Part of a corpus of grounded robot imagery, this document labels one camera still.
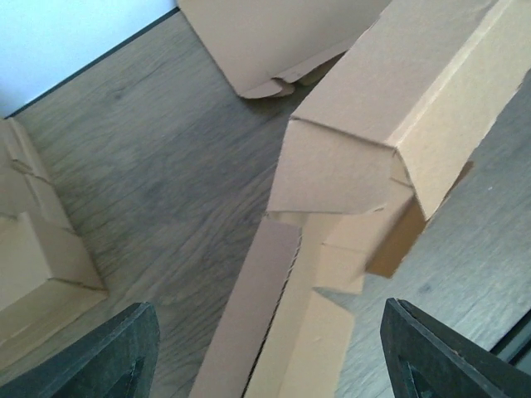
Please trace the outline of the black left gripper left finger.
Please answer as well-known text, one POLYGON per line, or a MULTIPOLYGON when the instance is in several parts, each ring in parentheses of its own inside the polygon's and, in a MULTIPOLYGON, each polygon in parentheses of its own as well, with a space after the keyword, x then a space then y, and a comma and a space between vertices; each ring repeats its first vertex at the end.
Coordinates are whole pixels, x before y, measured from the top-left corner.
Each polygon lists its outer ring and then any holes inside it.
POLYGON ((148 397, 159 341, 154 306, 134 303, 1 386, 1 396, 148 397))

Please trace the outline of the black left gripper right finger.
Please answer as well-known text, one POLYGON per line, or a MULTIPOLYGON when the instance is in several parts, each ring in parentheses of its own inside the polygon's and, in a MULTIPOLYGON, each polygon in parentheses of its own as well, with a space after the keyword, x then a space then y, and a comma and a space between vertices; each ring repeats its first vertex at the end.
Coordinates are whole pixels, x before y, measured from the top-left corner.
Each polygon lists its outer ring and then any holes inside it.
POLYGON ((406 300, 386 301, 380 327, 396 397, 529 397, 530 314, 489 351, 406 300))

